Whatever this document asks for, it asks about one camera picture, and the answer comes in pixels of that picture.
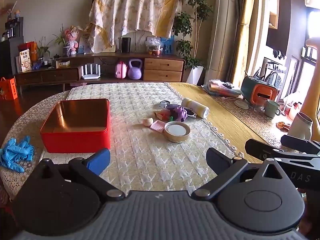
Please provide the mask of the tall potted plant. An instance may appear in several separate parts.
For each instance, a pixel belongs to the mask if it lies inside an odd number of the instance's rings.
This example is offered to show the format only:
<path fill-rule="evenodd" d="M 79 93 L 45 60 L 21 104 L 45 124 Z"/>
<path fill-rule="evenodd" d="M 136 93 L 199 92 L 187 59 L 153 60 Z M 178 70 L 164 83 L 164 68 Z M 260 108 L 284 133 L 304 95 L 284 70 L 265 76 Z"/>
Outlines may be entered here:
<path fill-rule="evenodd" d="M 207 0 L 183 0 L 193 10 L 176 14 L 172 31 L 175 36 L 181 36 L 176 42 L 176 51 L 184 60 L 184 69 L 189 73 L 186 82 L 196 85 L 204 70 L 197 52 L 200 42 L 200 30 L 204 21 L 208 20 L 213 12 L 213 7 Z"/>

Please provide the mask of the snack bag cereal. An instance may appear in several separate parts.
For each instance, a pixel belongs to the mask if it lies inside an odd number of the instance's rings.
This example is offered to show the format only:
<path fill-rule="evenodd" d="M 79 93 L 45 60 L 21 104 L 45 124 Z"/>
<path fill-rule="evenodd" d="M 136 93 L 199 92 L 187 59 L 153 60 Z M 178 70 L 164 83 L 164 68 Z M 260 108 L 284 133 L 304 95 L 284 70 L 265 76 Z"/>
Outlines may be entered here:
<path fill-rule="evenodd" d="M 20 51 L 20 65 L 21 65 L 21 72 L 23 73 L 31 70 L 31 60 L 30 60 L 29 49 Z"/>

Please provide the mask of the stack of folders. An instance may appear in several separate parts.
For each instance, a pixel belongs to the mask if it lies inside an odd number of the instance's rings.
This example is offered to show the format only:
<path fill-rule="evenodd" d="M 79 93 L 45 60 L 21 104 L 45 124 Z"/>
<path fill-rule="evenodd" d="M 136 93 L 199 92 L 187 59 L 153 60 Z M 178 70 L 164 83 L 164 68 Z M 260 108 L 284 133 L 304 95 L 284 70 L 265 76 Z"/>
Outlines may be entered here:
<path fill-rule="evenodd" d="M 209 80 L 206 85 L 201 86 L 211 96 L 220 96 L 225 98 L 238 98 L 242 95 L 238 87 L 233 86 L 230 82 L 221 80 Z"/>

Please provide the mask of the red snack packet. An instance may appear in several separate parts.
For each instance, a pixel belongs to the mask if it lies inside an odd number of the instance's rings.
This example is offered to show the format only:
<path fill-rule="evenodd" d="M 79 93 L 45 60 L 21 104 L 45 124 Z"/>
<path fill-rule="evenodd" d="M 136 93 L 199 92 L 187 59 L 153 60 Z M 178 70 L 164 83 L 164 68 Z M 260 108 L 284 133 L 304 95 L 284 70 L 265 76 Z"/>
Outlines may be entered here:
<path fill-rule="evenodd" d="M 173 117 L 171 116 L 171 112 L 167 109 L 155 111 L 155 116 L 157 119 L 163 122 L 169 122 L 173 120 Z"/>

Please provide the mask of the white standing air conditioner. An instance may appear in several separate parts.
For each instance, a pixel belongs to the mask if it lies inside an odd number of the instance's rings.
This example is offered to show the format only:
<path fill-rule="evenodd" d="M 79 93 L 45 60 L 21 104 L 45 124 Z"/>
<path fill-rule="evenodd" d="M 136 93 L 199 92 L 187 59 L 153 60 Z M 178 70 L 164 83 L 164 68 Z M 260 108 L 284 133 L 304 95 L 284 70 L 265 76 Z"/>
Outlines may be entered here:
<path fill-rule="evenodd" d="M 231 64 L 237 25 L 236 0 L 216 0 L 205 83 L 225 81 Z"/>

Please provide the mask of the lace tablecloth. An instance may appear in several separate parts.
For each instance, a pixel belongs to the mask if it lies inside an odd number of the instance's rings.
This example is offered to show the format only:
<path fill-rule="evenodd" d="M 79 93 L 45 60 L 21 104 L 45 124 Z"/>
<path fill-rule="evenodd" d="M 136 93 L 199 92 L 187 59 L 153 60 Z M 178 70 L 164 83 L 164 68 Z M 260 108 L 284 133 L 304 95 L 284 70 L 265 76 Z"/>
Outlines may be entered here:
<path fill-rule="evenodd" d="M 16 194 L 39 162 L 44 149 L 44 144 L 40 135 L 40 129 L 44 121 L 59 101 L 67 99 L 68 94 L 69 91 L 61 92 L 35 104 L 17 119 L 5 137 L 3 144 L 6 144 L 12 138 L 21 141 L 26 136 L 29 136 L 30 144 L 34 147 L 32 161 L 21 161 L 18 163 L 24 168 L 23 173 L 1 167 L 1 180 L 3 181 L 4 188 L 10 199 L 15 198 Z"/>

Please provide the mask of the white yellow cylinder bottle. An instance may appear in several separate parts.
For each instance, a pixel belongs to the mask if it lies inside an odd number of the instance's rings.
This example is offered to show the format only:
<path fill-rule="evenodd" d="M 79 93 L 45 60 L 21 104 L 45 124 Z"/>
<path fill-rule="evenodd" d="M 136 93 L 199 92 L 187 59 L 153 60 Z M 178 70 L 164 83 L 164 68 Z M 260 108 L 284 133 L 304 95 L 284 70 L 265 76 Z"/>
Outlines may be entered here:
<path fill-rule="evenodd" d="M 197 101 L 191 100 L 189 98 L 184 98 L 182 100 L 181 105 L 183 107 L 187 107 L 187 108 L 191 109 L 200 118 L 206 119 L 207 116 L 209 115 L 209 107 L 207 107 Z"/>

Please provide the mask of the black cabinet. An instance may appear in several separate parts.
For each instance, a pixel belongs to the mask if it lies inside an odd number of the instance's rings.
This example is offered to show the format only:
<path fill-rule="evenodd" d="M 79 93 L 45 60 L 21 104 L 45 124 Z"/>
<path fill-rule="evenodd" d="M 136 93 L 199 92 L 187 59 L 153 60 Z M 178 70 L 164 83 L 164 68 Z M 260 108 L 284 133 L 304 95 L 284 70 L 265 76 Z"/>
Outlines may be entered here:
<path fill-rule="evenodd" d="M 9 78 L 18 73 L 16 57 L 18 46 L 24 43 L 23 17 L 13 18 L 5 23 L 5 32 L 1 36 L 1 77 Z"/>

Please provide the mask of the bag of fruit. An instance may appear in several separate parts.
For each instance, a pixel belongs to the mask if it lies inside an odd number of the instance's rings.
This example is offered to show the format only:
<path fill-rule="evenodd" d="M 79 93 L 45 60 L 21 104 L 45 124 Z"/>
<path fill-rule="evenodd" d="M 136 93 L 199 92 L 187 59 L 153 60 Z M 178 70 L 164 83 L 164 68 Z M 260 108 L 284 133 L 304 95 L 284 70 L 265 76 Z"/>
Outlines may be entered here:
<path fill-rule="evenodd" d="M 150 37 L 145 42 L 149 55 L 159 56 L 162 51 L 161 39 L 158 37 Z"/>

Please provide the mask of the small potted plant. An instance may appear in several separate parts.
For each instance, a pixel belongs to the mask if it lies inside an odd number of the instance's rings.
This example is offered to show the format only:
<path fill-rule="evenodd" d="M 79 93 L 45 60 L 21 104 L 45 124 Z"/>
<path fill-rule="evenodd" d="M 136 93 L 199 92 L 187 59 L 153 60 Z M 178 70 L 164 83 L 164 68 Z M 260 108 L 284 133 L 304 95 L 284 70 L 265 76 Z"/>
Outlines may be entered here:
<path fill-rule="evenodd" d="M 59 35 L 54 34 L 54 37 L 55 37 L 55 40 L 54 40 L 55 44 L 57 44 L 58 46 L 60 46 L 61 44 L 63 45 L 62 55 L 70 56 L 70 47 L 68 45 L 63 24 L 61 25 L 61 28 L 60 28 L 60 34 Z"/>

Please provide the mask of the floral cloth cover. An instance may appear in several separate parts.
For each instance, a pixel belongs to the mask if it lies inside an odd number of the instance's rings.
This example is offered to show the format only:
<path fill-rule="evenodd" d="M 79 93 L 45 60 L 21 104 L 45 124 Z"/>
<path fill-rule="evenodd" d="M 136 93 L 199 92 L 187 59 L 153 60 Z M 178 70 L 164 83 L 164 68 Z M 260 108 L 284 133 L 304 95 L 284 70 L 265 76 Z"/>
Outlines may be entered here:
<path fill-rule="evenodd" d="M 169 38 L 182 3 L 183 0 L 94 0 L 86 28 L 91 52 L 105 52 L 116 39 L 137 30 Z"/>

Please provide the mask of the orange teal tissue box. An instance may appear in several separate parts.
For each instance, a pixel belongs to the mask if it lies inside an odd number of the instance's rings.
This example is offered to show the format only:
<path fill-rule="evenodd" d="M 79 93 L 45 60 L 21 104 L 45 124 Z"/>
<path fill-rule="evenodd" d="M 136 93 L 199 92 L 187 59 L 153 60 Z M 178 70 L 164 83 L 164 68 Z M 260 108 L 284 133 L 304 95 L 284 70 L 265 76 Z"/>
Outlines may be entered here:
<path fill-rule="evenodd" d="M 244 78 L 240 90 L 243 98 L 252 105 L 258 103 L 259 97 L 263 97 L 266 100 L 274 100 L 278 95 L 276 87 L 251 76 L 246 76 Z"/>

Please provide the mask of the blue picture card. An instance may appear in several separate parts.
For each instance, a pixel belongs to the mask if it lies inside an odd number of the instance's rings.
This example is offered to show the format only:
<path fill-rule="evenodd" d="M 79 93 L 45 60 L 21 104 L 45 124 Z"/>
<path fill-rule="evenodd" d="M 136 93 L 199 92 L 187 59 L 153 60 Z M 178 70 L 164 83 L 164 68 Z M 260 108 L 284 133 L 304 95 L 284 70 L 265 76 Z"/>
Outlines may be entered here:
<path fill-rule="evenodd" d="M 163 55 L 172 55 L 174 54 L 174 35 L 171 35 L 170 38 L 161 37 L 162 43 L 162 54 Z"/>

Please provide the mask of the red metal tin box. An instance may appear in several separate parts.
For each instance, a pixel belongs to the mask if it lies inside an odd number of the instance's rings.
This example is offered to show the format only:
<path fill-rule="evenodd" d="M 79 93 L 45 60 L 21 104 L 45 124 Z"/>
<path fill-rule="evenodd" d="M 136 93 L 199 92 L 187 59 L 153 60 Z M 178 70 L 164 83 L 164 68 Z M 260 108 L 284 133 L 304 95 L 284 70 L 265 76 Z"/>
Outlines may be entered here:
<path fill-rule="evenodd" d="M 107 99 L 64 100 L 40 129 L 49 153 L 95 153 L 111 148 L 111 110 Z"/>

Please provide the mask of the round coaster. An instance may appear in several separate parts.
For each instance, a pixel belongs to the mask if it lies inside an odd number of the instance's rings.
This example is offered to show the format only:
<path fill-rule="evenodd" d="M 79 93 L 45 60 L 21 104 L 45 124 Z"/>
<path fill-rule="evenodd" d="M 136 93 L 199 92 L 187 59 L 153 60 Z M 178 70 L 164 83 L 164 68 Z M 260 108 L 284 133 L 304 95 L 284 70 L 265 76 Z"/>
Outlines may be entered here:
<path fill-rule="evenodd" d="M 249 109 L 249 104 L 245 101 L 242 101 L 242 100 L 235 100 L 234 101 L 234 104 L 241 108 L 241 109 L 245 109 L 245 110 L 248 110 Z"/>

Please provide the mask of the clear small glass jar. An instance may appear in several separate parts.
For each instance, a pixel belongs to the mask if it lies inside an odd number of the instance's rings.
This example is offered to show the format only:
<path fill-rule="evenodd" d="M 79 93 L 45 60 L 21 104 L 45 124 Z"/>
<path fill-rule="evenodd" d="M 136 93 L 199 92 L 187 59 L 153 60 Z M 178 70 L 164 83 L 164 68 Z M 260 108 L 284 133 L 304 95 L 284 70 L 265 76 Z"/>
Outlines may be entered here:
<path fill-rule="evenodd" d="M 161 107 L 161 108 L 166 108 L 168 104 L 170 104 L 169 101 L 163 100 L 163 101 L 161 101 L 161 102 L 159 103 L 159 107 Z"/>

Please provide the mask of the blue rubber gloves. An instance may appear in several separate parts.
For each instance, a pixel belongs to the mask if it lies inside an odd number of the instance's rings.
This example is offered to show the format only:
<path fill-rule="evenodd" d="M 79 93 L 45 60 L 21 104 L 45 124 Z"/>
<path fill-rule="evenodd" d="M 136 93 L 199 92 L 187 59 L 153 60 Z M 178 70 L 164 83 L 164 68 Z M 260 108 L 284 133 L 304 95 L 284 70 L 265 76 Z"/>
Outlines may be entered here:
<path fill-rule="evenodd" d="M 1 148 L 1 167 L 23 173 L 24 168 L 18 163 L 20 161 L 32 161 L 34 146 L 30 144 L 30 137 L 24 137 L 20 142 L 16 138 L 11 138 L 3 148 Z"/>

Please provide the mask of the black smart speaker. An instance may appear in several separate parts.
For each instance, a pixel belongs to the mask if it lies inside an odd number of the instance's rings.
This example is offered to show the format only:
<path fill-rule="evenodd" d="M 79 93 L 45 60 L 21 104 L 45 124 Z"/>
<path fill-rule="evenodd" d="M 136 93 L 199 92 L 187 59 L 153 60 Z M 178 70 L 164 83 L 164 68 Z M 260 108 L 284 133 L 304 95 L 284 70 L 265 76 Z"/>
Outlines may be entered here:
<path fill-rule="evenodd" d="M 131 38 L 130 37 L 122 37 L 121 38 L 121 52 L 129 53 L 131 50 Z"/>

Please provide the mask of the orange gift bag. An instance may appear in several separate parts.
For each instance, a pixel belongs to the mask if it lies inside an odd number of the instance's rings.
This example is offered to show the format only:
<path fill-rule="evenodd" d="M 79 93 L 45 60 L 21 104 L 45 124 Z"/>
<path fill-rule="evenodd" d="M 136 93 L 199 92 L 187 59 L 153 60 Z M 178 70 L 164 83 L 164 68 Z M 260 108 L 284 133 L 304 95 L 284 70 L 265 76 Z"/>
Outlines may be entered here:
<path fill-rule="evenodd" d="M 15 79 L 2 77 L 0 81 L 0 100 L 15 100 L 17 97 Z"/>

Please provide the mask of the purple spiky toy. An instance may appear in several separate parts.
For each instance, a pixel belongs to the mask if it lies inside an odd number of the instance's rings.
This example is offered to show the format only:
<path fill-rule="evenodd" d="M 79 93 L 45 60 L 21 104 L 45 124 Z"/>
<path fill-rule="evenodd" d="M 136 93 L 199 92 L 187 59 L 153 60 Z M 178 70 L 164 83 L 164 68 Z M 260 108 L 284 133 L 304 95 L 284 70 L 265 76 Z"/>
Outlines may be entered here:
<path fill-rule="evenodd" d="M 187 110 L 181 105 L 168 104 L 167 110 L 170 112 L 170 121 L 185 122 L 187 116 Z"/>

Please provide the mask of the pink ridged soap dish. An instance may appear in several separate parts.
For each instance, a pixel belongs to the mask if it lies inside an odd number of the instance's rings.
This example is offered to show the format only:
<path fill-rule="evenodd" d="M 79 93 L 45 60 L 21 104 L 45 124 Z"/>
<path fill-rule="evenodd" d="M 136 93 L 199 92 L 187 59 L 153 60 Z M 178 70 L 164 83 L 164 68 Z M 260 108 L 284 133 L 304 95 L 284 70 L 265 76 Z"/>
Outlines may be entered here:
<path fill-rule="evenodd" d="M 151 124 L 150 128 L 158 133 L 162 133 L 164 130 L 165 124 L 166 123 L 161 120 L 156 120 Z"/>

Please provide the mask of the cream quilted table mat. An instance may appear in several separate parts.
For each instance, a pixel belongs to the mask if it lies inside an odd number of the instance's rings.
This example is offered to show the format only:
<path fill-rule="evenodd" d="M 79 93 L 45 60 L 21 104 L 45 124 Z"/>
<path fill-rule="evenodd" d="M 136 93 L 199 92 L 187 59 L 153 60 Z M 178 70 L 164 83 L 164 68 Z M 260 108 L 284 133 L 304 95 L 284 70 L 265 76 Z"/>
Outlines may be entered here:
<path fill-rule="evenodd" d="M 111 102 L 111 162 L 102 178 L 123 192 L 131 190 L 194 191 L 213 179 L 206 152 L 215 148 L 232 158 L 237 149 L 210 122 L 189 118 L 190 137 L 182 143 L 143 126 L 163 100 L 182 98 L 166 83 L 113 83 L 74 88 L 68 100 L 102 99 Z"/>

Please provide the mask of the white framed sunglasses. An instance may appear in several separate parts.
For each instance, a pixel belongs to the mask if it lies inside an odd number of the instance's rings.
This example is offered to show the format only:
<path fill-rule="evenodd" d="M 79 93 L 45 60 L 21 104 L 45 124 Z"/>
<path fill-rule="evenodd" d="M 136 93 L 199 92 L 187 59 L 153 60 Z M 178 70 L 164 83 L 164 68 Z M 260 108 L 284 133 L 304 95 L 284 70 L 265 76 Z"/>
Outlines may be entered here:
<path fill-rule="evenodd" d="M 190 118 L 196 118 L 197 117 L 197 114 L 192 109 L 184 107 L 184 110 L 186 111 L 187 117 L 190 117 Z"/>

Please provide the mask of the yellow curtain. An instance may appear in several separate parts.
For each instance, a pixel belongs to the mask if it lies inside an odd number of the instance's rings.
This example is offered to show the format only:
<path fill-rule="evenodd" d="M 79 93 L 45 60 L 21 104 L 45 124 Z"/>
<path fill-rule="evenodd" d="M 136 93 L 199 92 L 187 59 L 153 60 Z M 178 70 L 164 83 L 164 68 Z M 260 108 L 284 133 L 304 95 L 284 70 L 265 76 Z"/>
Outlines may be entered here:
<path fill-rule="evenodd" d="M 257 7 L 259 0 L 235 0 L 236 29 L 232 45 L 232 59 L 229 65 L 227 80 L 235 87 L 241 87 L 249 73 L 253 51 Z"/>

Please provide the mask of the small cream garlic toy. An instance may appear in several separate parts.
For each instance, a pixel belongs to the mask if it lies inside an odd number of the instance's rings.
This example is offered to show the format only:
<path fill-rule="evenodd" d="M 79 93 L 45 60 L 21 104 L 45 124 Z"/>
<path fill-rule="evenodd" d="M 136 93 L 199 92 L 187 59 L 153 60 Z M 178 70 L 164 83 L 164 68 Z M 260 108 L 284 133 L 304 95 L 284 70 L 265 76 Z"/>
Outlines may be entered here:
<path fill-rule="evenodd" d="M 153 118 L 144 118 L 143 125 L 146 127 L 150 127 L 154 123 Z"/>

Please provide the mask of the green mug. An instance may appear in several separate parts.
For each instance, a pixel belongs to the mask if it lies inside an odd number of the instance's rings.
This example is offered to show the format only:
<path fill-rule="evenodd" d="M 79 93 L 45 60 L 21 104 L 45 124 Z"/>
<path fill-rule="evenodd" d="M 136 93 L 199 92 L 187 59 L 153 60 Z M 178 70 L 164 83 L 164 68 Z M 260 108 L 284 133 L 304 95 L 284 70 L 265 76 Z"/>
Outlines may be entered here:
<path fill-rule="evenodd" d="M 273 100 L 266 100 L 264 104 L 264 114 L 269 118 L 274 118 L 276 115 L 280 115 L 280 105 Z"/>

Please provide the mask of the purple kettlebell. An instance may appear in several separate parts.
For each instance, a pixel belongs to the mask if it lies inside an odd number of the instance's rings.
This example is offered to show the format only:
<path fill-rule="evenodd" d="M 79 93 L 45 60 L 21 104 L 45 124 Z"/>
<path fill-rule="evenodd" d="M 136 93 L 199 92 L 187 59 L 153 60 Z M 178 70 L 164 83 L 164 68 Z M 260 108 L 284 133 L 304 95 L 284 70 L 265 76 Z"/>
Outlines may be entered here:
<path fill-rule="evenodd" d="M 142 65 L 143 61 L 140 59 L 129 60 L 128 77 L 131 80 L 140 80 L 142 77 Z"/>

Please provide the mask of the white wifi router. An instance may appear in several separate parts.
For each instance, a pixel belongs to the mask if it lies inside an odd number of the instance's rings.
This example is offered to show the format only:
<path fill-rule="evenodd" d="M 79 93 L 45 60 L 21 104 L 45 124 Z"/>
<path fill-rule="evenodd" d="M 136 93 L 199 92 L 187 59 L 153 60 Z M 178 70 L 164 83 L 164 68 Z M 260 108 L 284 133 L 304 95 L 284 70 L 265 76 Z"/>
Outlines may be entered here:
<path fill-rule="evenodd" d="M 85 64 L 81 66 L 81 78 L 83 80 L 97 80 L 101 76 L 99 64 Z"/>

